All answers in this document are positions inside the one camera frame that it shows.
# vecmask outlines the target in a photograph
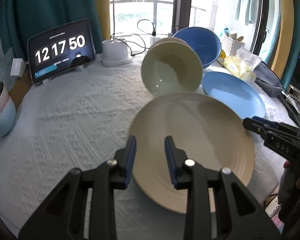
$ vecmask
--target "yellow curtain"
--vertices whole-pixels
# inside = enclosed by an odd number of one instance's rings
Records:
[[[281,2],[281,30],[277,51],[271,69],[279,78],[282,77],[286,67],[292,42],[294,26],[293,0],[280,0]]]
[[[105,40],[110,39],[110,0],[96,0],[102,36]]]

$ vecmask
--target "digital clock display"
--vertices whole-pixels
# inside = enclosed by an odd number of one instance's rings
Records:
[[[95,59],[88,20],[59,26],[28,41],[34,84]]]

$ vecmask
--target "white wicker basket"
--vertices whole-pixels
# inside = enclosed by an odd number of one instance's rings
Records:
[[[235,56],[237,54],[237,50],[244,47],[245,43],[224,36],[221,38],[221,46],[226,53],[226,56]]]

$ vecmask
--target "screw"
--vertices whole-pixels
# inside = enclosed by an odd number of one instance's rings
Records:
[[[109,166],[115,166],[117,164],[117,161],[114,159],[109,159],[109,160],[107,160],[107,164]]]
[[[229,175],[231,173],[231,169],[228,168],[228,167],[222,168],[221,171],[222,171],[223,174],[226,174],[226,175]]]
[[[192,167],[195,165],[195,161],[191,160],[191,159],[187,159],[187,160],[185,160],[185,165]]]
[[[71,175],[75,176],[75,175],[78,175],[80,174],[80,169],[78,168],[74,168],[70,171]]]

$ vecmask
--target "table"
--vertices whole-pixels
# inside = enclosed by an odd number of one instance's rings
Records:
[[[153,98],[141,80],[142,59],[106,68],[97,57],[26,94],[14,128],[0,138],[0,216],[15,234],[71,168],[95,168],[125,145],[131,121]],[[227,72],[218,63],[205,71]],[[253,87],[269,120],[292,124],[279,100]],[[256,164],[248,189],[262,202],[277,187],[284,159],[252,136]],[[114,198],[119,239],[182,239],[185,217],[155,204],[133,179]]]

